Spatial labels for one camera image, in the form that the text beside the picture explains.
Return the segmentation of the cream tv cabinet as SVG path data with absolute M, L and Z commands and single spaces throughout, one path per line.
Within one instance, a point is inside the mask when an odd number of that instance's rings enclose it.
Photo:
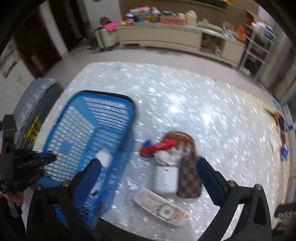
M 191 25 L 134 24 L 117 28 L 119 44 L 183 51 L 236 68 L 245 44 L 213 30 Z

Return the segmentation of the blue plastic basket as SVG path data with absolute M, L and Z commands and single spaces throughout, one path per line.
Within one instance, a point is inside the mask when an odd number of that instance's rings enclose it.
M 71 181 L 99 153 L 109 160 L 101 163 L 101 172 L 86 183 L 75 206 L 89 227 L 111 207 L 116 190 L 134 145 L 133 122 L 137 110 L 125 95 L 84 90 L 66 104 L 44 145 L 56 161 L 45 167 L 39 184 L 56 187 Z

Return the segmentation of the brown wooden massage comb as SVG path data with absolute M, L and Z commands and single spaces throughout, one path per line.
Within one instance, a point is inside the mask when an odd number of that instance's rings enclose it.
M 170 131 L 166 133 L 162 140 L 169 139 L 174 140 L 176 143 L 176 147 L 178 148 L 179 145 L 183 144 L 183 150 L 185 151 L 187 148 L 190 149 L 191 155 L 196 154 L 196 147 L 194 139 L 187 133 L 180 132 L 180 131 Z

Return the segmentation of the white remote control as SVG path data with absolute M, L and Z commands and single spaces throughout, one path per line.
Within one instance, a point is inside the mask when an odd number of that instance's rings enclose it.
M 184 226 L 190 214 L 158 194 L 142 188 L 137 191 L 134 201 L 153 216 L 175 226 Z

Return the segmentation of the pink cloth on suitcase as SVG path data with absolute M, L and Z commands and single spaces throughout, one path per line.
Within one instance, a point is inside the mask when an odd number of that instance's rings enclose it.
M 107 31 L 112 32 L 115 31 L 118 27 L 121 26 L 121 22 L 110 22 L 106 25 L 103 25 L 102 27 L 107 29 Z

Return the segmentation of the white green suitcase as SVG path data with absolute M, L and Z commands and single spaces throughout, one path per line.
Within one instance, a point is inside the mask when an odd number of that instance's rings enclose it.
M 110 32 L 106 28 L 102 27 L 95 29 L 93 33 L 101 52 L 103 52 L 105 49 L 112 51 L 114 46 L 119 44 L 116 30 Z

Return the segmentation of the orange box on cabinet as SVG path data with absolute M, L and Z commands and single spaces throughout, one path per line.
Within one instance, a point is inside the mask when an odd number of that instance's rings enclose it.
M 177 16 L 160 16 L 160 22 L 169 25 L 185 25 L 187 20 Z

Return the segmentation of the grey patterned chair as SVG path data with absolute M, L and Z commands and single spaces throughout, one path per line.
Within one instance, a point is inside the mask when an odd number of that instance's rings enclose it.
M 63 91 L 62 85 L 52 78 L 38 78 L 31 82 L 13 112 L 17 149 L 33 148 L 47 115 Z

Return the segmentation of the white power adapter plug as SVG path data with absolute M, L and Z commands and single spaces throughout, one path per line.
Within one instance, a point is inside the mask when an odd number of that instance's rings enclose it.
M 111 153 L 109 152 L 108 149 L 99 150 L 95 154 L 95 157 L 97 160 L 100 161 L 100 163 L 104 169 L 107 169 L 110 166 L 111 161 L 112 161 L 112 156 L 111 156 Z

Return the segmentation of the brown checkered pouch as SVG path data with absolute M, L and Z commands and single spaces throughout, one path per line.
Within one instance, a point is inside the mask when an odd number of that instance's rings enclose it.
M 179 198 L 198 198 L 202 192 L 202 182 L 196 172 L 197 159 L 195 155 L 187 155 L 181 160 L 177 190 Z

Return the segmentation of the cream jar on cabinet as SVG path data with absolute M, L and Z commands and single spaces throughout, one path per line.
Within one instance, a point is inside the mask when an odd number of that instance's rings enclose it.
M 197 14 L 193 11 L 193 10 L 188 10 L 186 12 L 186 20 L 187 20 L 187 24 L 194 26 L 197 23 Z

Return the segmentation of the white astronaut figurine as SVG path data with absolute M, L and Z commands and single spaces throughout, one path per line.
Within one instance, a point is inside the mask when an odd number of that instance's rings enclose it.
M 180 156 L 165 150 L 156 151 L 154 159 L 163 166 L 177 167 L 180 163 Z

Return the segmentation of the white rounded device box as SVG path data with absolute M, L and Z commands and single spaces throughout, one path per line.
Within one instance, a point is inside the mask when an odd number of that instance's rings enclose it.
M 179 169 L 171 166 L 156 166 L 154 191 L 161 195 L 175 194 L 178 190 Z

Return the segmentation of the red keychain tool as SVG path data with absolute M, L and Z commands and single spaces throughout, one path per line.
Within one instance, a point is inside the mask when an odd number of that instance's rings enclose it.
M 164 139 L 159 143 L 152 143 L 150 139 L 146 140 L 142 144 L 142 148 L 139 150 L 139 154 L 142 157 L 149 157 L 156 151 L 166 151 L 168 149 L 176 147 L 176 141 L 173 139 Z

